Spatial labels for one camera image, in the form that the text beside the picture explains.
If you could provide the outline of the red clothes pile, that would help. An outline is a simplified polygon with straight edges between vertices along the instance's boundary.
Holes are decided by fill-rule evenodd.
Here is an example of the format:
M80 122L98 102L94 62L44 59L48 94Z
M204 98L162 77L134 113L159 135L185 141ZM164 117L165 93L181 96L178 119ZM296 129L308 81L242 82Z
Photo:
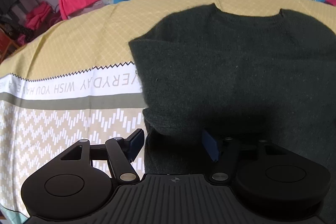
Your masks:
M42 27L50 28L61 20L60 11L55 12L48 2L42 1L26 15L25 27L37 31Z

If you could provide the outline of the patterned beige bed sheet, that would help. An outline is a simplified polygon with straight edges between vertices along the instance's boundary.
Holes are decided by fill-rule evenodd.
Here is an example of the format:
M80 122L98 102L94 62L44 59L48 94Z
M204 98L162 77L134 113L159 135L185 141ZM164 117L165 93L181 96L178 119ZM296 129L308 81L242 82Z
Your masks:
M246 16L294 10L335 29L335 7L313 0L130 0L55 24L1 63L1 223L28 219L23 182L73 143L144 127L128 42L173 12L212 3Z

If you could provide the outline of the dark green knit sweater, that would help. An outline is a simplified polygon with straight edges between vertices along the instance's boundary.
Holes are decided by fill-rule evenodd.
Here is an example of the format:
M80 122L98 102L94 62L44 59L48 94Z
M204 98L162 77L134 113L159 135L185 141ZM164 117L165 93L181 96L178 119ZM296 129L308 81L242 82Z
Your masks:
M335 172L335 33L280 10L170 14L129 42L146 108L148 173L199 172L201 129L270 139Z

